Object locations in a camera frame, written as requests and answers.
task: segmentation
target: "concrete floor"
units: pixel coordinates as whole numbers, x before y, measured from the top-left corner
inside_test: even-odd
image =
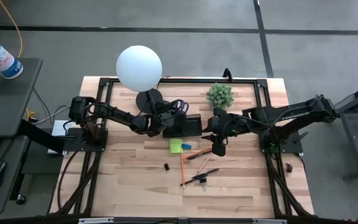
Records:
[[[257,29],[252,0],[16,0],[6,6],[20,25]],[[266,29],[358,30],[358,0],[260,0]],[[11,24],[0,7],[0,24]],[[266,77],[259,34],[23,31],[23,57],[44,60],[36,89],[51,111],[68,105],[82,77],[115,75],[125,48],[146,45],[162,59],[164,75]],[[19,51],[15,31],[0,43]],[[334,103],[358,90],[358,35],[267,35],[274,77],[284,78],[290,103],[324,94]],[[43,116],[32,98],[29,108]],[[67,113],[57,116],[66,119]],[[358,219],[358,170],[340,121],[312,124],[302,144],[315,213]],[[34,181],[34,198],[51,197],[56,176]],[[48,205],[8,206],[1,217],[45,214]]]

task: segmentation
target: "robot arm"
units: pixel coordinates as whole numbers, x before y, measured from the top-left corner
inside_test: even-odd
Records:
[[[242,111],[242,115],[226,113],[215,108],[214,116],[208,120],[208,127],[204,133],[212,132],[209,136],[202,137],[213,142],[212,152],[218,156],[226,154],[228,137],[236,137],[239,134],[268,131],[270,144],[280,144],[291,133],[304,128],[314,122],[332,122],[338,117],[331,100],[323,95],[316,96],[306,102],[294,105],[273,108],[265,106],[251,108]],[[294,119],[283,126],[276,126],[279,121]]]
[[[116,107],[98,103],[92,97],[76,96],[71,101],[69,118],[79,124],[85,133],[88,142],[98,142],[100,130],[93,121],[98,118],[107,118],[128,126],[137,134],[147,134],[150,137],[160,134],[164,129],[173,126],[175,119],[185,119],[188,104],[182,100],[173,102],[164,101],[152,105],[153,113],[133,115]]]

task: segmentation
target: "small green plant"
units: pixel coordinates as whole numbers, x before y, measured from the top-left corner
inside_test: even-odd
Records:
[[[231,86],[215,83],[206,93],[206,99],[214,108],[230,107],[234,101]]]

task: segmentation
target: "white ball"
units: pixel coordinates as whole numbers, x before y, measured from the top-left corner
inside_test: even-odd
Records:
[[[152,49],[132,46],[119,55],[116,72],[119,81],[126,88],[138,92],[147,91],[160,81],[162,64]]]

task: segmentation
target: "wooden tabletop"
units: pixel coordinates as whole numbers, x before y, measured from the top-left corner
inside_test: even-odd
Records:
[[[84,77],[81,96],[96,97],[100,77]],[[288,104],[284,81],[269,78],[268,89],[272,106]],[[212,117],[212,107],[206,100],[211,84],[206,83],[161,83],[164,100],[178,98],[188,102],[187,114],[201,114],[203,128]],[[231,84],[234,103],[228,113],[241,114],[241,110],[256,106],[254,89],[248,84]],[[114,84],[111,105],[137,114],[135,104],[137,93],[122,84]],[[92,216],[110,217],[205,217],[205,218],[270,218],[273,217],[272,199],[264,155],[260,152],[258,136],[243,134],[229,138],[226,156],[214,155],[205,166],[220,168],[207,178],[207,191],[198,182],[183,189],[181,184],[180,155],[170,154],[168,139],[162,134],[154,138],[137,135],[128,127],[108,121],[108,146],[102,154],[98,181],[94,196]],[[183,139],[191,144],[187,154],[211,146],[211,142],[198,137]],[[80,179],[84,153],[79,152],[68,167],[62,183],[62,203],[75,190]],[[185,164],[185,179],[190,180],[208,156]],[[164,164],[168,163],[169,171]],[[288,188],[309,212],[313,207],[300,159],[284,154],[283,163],[293,166],[291,174],[286,173]],[[281,191],[280,207],[284,211]],[[51,212],[57,210],[57,194],[52,202]]]

